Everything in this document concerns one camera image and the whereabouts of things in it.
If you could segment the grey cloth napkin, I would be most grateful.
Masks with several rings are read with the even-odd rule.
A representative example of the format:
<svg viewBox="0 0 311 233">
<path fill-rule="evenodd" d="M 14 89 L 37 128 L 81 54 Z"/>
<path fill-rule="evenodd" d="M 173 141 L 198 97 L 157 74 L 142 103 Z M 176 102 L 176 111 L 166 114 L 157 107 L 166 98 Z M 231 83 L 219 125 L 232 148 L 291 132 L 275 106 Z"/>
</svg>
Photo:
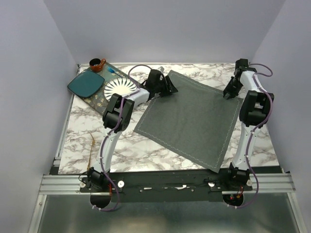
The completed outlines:
<svg viewBox="0 0 311 233">
<path fill-rule="evenodd" d="M 134 131 L 218 173 L 243 100 L 171 70 L 177 93 L 150 102 Z"/>
</svg>

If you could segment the gold metal spoon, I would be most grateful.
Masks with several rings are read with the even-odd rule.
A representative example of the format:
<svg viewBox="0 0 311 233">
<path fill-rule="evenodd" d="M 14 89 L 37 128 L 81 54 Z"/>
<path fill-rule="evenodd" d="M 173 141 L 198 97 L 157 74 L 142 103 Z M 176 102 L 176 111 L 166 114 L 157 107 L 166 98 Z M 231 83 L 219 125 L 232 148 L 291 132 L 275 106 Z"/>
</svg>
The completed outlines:
<svg viewBox="0 0 311 233">
<path fill-rule="evenodd" d="M 95 146 L 95 139 L 94 136 L 92 135 L 92 133 L 89 133 L 92 139 L 92 143 L 91 143 L 91 148 L 90 148 L 90 154 L 89 154 L 89 158 L 88 158 L 88 164 L 87 164 L 87 168 L 86 170 L 89 171 L 90 167 L 91 167 L 91 160 L 92 160 L 92 152 L 93 152 L 93 148 Z"/>
</svg>

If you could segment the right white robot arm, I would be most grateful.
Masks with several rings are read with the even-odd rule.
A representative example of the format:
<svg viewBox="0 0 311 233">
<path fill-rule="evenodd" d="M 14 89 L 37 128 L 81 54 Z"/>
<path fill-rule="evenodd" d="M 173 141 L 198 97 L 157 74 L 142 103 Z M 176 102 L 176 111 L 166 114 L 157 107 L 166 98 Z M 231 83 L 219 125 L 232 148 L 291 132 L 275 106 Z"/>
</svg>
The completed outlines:
<svg viewBox="0 0 311 233">
<path fill-rule="evenodd" d="M 242 131 L 237 152 L 229 166 L 229 175 L 224 177 L 224 186 L 235 190 L 240 185 L 251 186 L 250 173 L 253 172 L 250 161 L 256 138 L 270 118 L 273 108 L 274 94 L 268 93 L 258 80 L 258 75 L 271 77 L 270 74 L 258 73 L 251 67 L 247 59 L 235 62 L 234 75 L 223 91 L 226 100 L 238 96 L 240 90 L 245 88 L 246 96 L 242 103 L 239 121 Z"/>
</svg>

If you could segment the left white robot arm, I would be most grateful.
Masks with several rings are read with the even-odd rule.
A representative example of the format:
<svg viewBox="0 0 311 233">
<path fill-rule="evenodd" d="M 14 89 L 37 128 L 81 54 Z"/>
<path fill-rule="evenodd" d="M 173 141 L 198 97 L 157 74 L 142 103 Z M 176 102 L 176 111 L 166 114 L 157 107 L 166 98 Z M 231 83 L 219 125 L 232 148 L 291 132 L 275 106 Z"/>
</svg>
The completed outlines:
<svg viewBox="0 0 311 233">
<path fill-rule="evenodd" d="M 102 192 L 108 185 L 114 185 L 108 175 L 112 155 L 120 135 L 130 123 L 133 110 L 154 97 L 166 97 L 178 92 L 163 71 L 163 67 L 150 69 L 148 78 L 137 85 L 135 91 L 122 95 L 113 94 L 110 98 L 103 114 L 104 138 L 96 163 L 87 171 L 87 180 L 96 191 Z"/>
</svg>

